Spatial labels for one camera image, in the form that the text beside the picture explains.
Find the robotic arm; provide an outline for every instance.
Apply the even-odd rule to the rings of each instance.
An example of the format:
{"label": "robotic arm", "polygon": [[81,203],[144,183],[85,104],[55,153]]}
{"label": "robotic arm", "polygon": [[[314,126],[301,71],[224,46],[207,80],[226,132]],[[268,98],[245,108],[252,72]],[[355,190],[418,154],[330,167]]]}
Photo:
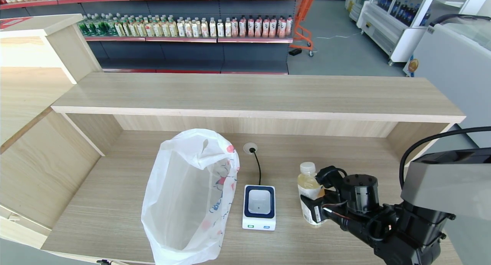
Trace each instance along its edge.
{"label": "robotic arm", "polygon": [[300,198],[315,222],[333,220],[372,247],[387,265],[430,265],[440,255],[440,240],[447,237],[442,232],[447,219],[466,214],[491,220],[490,163],[491,148],[423,155],[411,162],[405,183],[401,179],[403,202],[382,206],[377,178],[329,166],[315,177],[324,185],[324,197]]}

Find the black cable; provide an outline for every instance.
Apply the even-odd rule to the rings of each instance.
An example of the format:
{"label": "black cable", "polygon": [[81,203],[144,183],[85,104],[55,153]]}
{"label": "black cable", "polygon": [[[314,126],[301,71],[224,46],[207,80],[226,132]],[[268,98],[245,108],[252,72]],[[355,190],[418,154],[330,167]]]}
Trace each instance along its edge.
{"label": "black cable", "polygon": [[249,151],[251,151],[254,154],[254,157],[256,157],[257,167],[259,168],[259,184],[258,185],[261,185],[261,165],[259,165],[259,160],[257,159],[256,150],[254,148],[251,148],[251,149],[249,149]]}
{"label": "black cable", "polygon": [[411,154],[411,152],[414,151],[414,149],[418,148],[418,146],[420,146],[421,144],[426,143],[428,141],[432,141],[433,139],[437,139],[437,138],[448,137],[448,136],[459,135],[459,134],[475,133],[475,132],[491,132],[491,126],[466,128],[466,129],[460,129],[460,130],[455,130],[455,131],[450,131],[450,132],[444,132],[444,133],[436,134],[433,136],[429,136],[427,138],[424,138],[424,139],[414,143],[409,149],[407,149],[405,151],[404,155],[402,155],[402,158],[400,158],[400,164],[399,164],[400,188],[402,189],[404,187],[405,161],[407,160],[407,157],[409,156],[409,154]]}

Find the counter top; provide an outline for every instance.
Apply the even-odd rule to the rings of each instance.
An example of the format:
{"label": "counter top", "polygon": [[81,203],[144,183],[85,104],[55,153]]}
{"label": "counter top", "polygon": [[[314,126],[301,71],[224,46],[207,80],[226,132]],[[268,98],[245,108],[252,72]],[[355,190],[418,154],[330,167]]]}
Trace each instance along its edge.
{"label": "counter top", "polygon": [[52,108],[60,113],[461,122],[424,78],[94,72]]}
{"label": "counter top", "polygon": [[48,36],[82,19],[81,14],[28,17],[27,20],[1,29],[0,38]]}

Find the wooden desk surface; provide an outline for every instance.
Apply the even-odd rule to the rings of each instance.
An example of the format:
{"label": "wooden desk surface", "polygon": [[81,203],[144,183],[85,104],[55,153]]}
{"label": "wooden desk surface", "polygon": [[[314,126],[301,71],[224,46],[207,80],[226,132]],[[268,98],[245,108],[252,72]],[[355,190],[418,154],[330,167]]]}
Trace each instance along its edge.
{"label": "wooden desk surface", "polygon": [[91,73],[53,104],[61,113],[461,122],[424,78]]}
{"label": "wooden desk surface", "polygon": [[[42,249],[128,262],[152,263],[149,242],[140,221],[146,183],[160,143],[171,132],[123,131],[112,151],[101,157],[60,217]],[[319,136],[223,134],[236,148],[248,141],[259,145],[262,184],[277,191],[274,232],[242,229],[244,185],[258,181],[253,156],[239,150],[241,170],[221,253],[211,264],[381,265],[373,250],[333,222],[308,226],[298,199],[297,176],[304,161],[318,169],[335,165],[348,174],[379,179],[382,204],[401,201],[398,160],[387,139]],[[435,265],[461,264],[450,241],[442,243]]]}
{"label": "wooden desk surface", "polygon": [[2,145],[73,86],[53,68],[2,67],[0,79]]}

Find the display cooler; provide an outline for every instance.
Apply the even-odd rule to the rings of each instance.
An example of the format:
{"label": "display cooler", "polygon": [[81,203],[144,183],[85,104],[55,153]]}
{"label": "display cooler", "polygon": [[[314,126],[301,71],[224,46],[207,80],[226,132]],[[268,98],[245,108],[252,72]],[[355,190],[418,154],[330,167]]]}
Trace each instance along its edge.
{"label": "display cooler", "polygon": [[392,65],[407,62],[432,20],[446,14],[475,15],[484,1],[367,0],[356,25],[389,55]]}

